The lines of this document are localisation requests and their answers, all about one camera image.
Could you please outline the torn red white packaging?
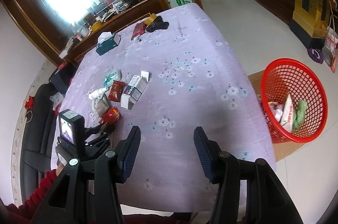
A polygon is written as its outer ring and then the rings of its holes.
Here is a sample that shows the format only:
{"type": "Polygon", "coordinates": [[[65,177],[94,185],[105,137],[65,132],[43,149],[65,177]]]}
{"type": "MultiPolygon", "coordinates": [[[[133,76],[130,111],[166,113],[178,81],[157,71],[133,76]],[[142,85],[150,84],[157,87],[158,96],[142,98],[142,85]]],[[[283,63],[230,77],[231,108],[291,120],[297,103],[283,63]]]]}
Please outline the torn red white packaging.
{"type": "Polygon", "coordinates": [[[102,98],[95,98],[92,100],[92,109],[99,119],[100,124],[114,124],[120,119],[120,112],[117,107],[110,107],[106,95],[102,98]]]}

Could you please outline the white spray bottle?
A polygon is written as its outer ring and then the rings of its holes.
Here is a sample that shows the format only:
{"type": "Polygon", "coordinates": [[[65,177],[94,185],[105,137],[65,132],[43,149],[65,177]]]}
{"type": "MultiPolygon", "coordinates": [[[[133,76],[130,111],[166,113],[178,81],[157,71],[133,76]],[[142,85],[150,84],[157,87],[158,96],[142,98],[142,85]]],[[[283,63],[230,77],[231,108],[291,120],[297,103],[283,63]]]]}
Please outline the white spray bottle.
{"type": "Polygon", "coordinates": [[[102,97],[105,95],[105,93],[109,90],[107,87],[103,87],[100,89],[97,89],[93,92],[91,92],[88,97],[90,100],[95,100],[95,99],[102,99],[102,97]]]}

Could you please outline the dark red snack packet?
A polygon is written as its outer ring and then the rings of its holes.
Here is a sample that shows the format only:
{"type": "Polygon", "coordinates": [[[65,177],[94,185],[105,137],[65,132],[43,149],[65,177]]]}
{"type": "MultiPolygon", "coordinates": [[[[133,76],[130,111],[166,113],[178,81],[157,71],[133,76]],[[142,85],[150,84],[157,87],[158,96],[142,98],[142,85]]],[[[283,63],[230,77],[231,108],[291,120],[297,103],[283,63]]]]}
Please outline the dark red snack packet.
{"type": "Polygon", "coordinates": [[[108,95],[108,99],[110,101],[114,102],[120,102],[121,96],[123,93],[123,89],[126,86],[126,84],[122,81],[114,81],[110,90],[110,93],[108,95]]]}

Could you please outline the teal wet wipes pack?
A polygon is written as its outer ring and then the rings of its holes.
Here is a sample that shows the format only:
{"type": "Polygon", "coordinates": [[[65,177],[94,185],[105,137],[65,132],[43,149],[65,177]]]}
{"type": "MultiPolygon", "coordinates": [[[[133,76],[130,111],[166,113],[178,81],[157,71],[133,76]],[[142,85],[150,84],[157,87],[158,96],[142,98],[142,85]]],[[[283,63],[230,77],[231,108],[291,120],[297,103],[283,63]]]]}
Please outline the teal wet wipes pack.
{"type": "Polygon", "coordinates": [[[121,71],[118,69],[113,70],[110,74],[104,77],[103,86],[109,88],[113,85],[114,81],[121,80],[121,71]]]}

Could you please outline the long white barcode box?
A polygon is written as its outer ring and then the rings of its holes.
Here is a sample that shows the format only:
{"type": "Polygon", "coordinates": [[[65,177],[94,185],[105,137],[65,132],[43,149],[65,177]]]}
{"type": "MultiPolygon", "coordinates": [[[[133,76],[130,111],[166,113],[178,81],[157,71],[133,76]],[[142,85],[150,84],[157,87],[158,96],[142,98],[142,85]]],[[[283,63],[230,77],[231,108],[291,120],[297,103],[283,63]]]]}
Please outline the long white barcode box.
{"type": "Polygon", "coordinates": [[[283,129],[288,133],[291,133],[293,128],[293,116],[294,116],[293,100],[290,93],[288,93],[285,104],[283,106],[282,117],[279,122],[280,126],[283,127],[283,129]]]}

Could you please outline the blue white medicine box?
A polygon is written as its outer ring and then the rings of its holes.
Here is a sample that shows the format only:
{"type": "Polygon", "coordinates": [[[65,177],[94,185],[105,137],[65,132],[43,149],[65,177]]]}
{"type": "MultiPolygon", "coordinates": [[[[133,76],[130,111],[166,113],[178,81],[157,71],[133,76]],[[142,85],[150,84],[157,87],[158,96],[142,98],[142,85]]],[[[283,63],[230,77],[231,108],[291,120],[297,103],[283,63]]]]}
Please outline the blue white medicine box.
{"type": "Polygon", "coordinates": [[[142,93],[144,92],[150,74],[146,71],[141,71],[140,75],[133,75],[128,85],[123,89],[120,105],[124,109],[129,109],[131,104],[136,104],[142,93]]]}

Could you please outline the green towel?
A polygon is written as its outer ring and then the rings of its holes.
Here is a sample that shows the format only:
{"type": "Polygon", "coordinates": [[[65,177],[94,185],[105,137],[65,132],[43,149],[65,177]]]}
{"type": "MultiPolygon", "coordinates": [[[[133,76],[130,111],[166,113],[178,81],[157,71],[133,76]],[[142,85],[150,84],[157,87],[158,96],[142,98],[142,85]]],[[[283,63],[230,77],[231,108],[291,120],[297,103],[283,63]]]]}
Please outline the green towel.
{"type": "Polygon", "coordinates": [[[298,131],[305,121],[305,114],[307,110],[307,102],[299,100],[297,107],[293,110],[293,127],[292,132],[298,131]]]}

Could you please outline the red plastic basket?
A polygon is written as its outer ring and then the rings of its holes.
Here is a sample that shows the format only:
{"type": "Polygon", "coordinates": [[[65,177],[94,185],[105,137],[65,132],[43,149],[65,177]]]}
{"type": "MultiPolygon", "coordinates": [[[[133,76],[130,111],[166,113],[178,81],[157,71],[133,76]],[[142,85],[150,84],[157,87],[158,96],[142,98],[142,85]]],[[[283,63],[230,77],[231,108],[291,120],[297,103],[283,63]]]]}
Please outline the red plastic basket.
{"type": "Polygon", "coordinates": [[[261,80],[261,103],[274,144],[309,143],[319,137],[327,122],[327,97],[319,78],[306,65],[291,58],[279,58],[265,68],[261,80]],[[297,107],[299,100],[308,104],[303,125],[291,133],[280,126],[269,106],[270,102],[284,104],[288,93],[293,107],[297,107]]]}

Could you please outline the teal tissue box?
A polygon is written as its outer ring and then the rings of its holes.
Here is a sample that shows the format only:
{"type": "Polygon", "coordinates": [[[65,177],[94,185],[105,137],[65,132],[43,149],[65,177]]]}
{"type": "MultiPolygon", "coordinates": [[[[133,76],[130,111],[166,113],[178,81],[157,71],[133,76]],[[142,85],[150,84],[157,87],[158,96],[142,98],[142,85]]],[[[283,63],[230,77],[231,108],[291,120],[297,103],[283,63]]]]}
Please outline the teal tissue box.
{"type": "Polygon", "coordinates": [[[120,41],[121,36],[118,33],[103,32],[98,37],[96,53],[99,56],[102,56],[103,54],[106,54],[106,52],[119,46],[120,41]]]}

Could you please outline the purple floral tablecloth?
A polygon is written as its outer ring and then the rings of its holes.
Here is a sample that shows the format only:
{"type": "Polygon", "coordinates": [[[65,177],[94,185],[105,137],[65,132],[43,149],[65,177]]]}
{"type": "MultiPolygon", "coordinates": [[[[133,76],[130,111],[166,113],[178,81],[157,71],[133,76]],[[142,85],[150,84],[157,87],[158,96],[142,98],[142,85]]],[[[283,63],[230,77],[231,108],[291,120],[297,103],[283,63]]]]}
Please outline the purple floral tablecloth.
{"type": "Polygon", "coordinates": [[[117,144],[137,125],[141,143],[130,178],[118,186],[122,204],[157,211],[212,209],[217,187],[205,177],[193,132],[202,127],[209,139],[238,159],[265,159],[275,166],[271,137],[254,89],[231,47],[207,14],[194,3],[162,12],[166,30],[121,42],[99,55],[91,50],[61,104],[98,125],[89,94],[119,70],[123,82],[142,71],[150,74],[139,101],[121,108],[110,137],[117,144]]]}

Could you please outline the wooden sideboard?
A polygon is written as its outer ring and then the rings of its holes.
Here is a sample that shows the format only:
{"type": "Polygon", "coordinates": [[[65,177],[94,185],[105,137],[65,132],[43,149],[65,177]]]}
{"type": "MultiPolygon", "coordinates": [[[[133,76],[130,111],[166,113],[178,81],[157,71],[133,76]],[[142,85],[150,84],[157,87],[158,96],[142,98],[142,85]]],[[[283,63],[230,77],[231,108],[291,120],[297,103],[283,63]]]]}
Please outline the wooden sideboard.
{"type": "Polygon", "coordinates": [[[152,13],[161,13],[168,10],[170,4],[162,5],[160,0],[142,0],[132,8],[114,15],[111,19],[103,23],[96,31],[90,33],[66,55],[64,61],[78,65],[85,54],[97,45],[97,39],[102,32],[119,32],[124,28],[136,23],[137,21],[149,16],[152,13]]]}

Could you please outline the black toy pistol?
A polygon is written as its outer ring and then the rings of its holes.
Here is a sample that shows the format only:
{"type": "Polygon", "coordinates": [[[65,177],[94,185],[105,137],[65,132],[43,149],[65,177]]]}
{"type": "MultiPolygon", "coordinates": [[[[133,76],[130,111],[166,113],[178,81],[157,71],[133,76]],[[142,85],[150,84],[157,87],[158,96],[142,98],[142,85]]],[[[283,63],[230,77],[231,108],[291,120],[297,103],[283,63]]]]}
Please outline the black toy pistol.
{"type": "Polygon", "coordinates": [[[167,21],[163,21],[161,16],[157,16],[150,25],[146,27],[146,31],[149,33],[153,33],[156,30],[167,30],[170,23],[167,21]]]}

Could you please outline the yellow tape roll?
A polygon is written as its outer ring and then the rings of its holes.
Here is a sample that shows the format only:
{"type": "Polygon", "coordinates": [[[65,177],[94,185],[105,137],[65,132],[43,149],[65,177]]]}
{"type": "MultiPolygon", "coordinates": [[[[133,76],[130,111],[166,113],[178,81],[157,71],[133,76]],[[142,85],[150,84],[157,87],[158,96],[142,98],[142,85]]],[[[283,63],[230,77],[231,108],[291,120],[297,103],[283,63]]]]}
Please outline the yellow tape roll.
{"type": "Polygon", "coordinates": [[[150,24],[152,24],[156,20],[156,18],[157,18],[157,15],[155,13],[153,13],[144,21],[144,23],[147,26],[150,26],[150,24]]]}

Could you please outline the purple mop head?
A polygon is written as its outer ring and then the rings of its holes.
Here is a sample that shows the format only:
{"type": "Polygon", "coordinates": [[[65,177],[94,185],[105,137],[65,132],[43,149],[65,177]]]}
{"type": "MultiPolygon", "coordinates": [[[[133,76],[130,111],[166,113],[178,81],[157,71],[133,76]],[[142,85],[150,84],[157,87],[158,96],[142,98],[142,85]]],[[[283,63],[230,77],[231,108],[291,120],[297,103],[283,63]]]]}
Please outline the purple mop head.
{"type": "Polygon", "coordinates": [[[307,49],[308,56],[318,64],[322,64],[324,62],[323,52],[321,49],[309,48],[307,49]]]}

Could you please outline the gold pillar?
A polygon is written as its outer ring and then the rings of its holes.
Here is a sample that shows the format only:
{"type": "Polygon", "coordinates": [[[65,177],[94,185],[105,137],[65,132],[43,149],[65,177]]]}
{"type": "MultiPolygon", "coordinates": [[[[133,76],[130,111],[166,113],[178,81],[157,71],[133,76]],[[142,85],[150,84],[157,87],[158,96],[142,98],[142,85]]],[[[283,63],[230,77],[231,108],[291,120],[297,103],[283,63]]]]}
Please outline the gold pillar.
{"type": "Polygon", "coordinates": [[[307,49],[322,49],[330,16],[329,0],[294,0],[289,27],[307,49]]]}

